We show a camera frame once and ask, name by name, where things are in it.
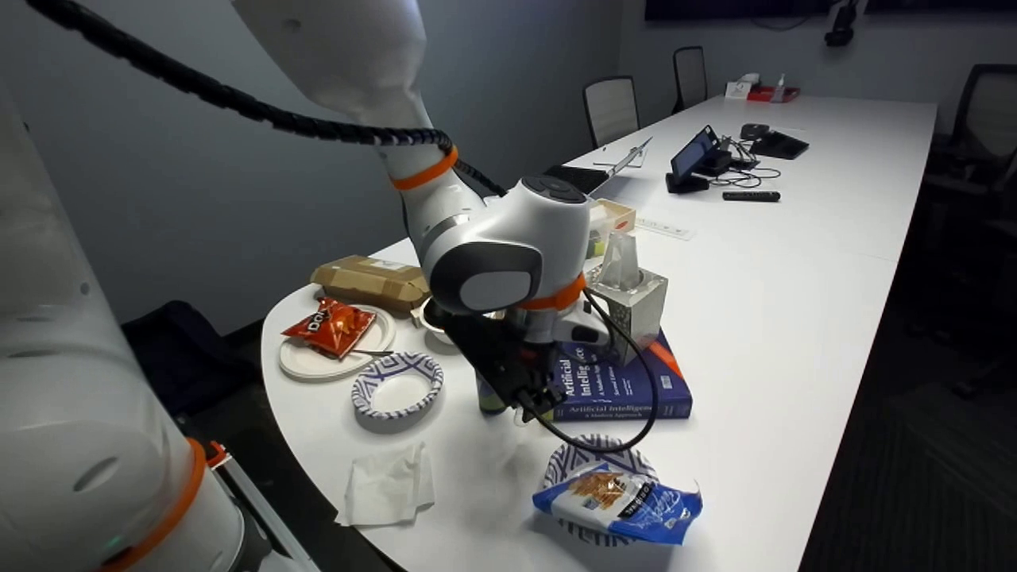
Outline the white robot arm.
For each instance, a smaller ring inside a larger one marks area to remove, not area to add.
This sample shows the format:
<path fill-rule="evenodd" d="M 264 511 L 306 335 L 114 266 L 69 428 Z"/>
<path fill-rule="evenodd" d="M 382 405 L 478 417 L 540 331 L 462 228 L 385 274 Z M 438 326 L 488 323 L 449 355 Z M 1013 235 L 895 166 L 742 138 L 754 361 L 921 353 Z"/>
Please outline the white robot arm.
<path fill-rule="evenodd" d="M 372 145 L 445 331 L 508 408 L 543 414 L 540 350 L 574 309 L 591 222 L 579 191 L 466 167 L 416 93 L 416 0 L 233 0 L 275 66 L 324 110 L 306 118 L 203 76 L 80 0 L 52 21 L 210 105 L 278 130 Z M 0 568 L 289 572 L 144 378 L 15 114 L 0 145 Z"/>

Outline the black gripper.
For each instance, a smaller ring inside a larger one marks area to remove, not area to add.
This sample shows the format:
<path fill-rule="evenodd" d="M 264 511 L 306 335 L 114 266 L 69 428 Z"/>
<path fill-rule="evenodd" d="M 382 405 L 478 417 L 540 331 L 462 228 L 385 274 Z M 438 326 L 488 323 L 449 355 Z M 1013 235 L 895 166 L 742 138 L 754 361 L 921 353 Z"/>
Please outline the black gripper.
<path fill-rule="evenodd" d="M 484 315 L 449 315 L 445 331 L 478 372 L 480 411 L 487 417 L 508 408 L 540 417 L 558 405 L 558 390 L 551 387 L 547 343 L 528 343 L 508 320 Z"/>

